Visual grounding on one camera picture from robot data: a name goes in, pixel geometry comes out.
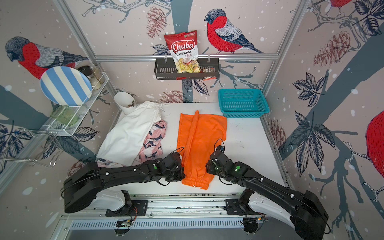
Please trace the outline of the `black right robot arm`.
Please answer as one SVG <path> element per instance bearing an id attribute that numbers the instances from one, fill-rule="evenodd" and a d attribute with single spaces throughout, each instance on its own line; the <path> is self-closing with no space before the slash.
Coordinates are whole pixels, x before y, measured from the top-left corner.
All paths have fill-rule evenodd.
<path id="1" fill-rule="evenodd" d="M 206 170 L 244 188 L 238 199 L 226 200 L 228 215 L 270 216 L 292 227 L 303 240 L 321 240 L 331 232 L 329 215 L 314 193 L 284 187 L 242 162 L 234 163 L 223 146 L 211 154 Z"/>

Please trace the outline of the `orange shorts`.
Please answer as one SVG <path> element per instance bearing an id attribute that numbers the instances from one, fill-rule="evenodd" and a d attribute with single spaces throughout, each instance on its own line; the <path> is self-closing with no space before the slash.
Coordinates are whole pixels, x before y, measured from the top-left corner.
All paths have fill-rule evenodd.
<path id="1" fill-rule="evenodd" d="M 180 115 L 177 148 L 181 151 L 185 178 L 182 184 L 207 190 L 214 179 L 206 164 L 214 152 L 217 140 L 226 140 L 227 118 L 218 115 Z"/>

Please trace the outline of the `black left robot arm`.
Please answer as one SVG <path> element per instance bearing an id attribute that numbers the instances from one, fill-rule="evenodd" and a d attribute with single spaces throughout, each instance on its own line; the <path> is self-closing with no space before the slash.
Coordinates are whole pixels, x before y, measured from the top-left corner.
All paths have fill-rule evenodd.
<path id="1" fill-rule="evenodd" d="M 178 152 L 173 152 L 164 159 L 150 160 L 130 167 L 106 168 L 90 163 L 65 180 L 62 189 L 64 211 L 72 214 L 85 209 L 99 192 L 111 187 L 159 182 L 162 178 L 168 183 L 180 182 L 185 177 Z"/>

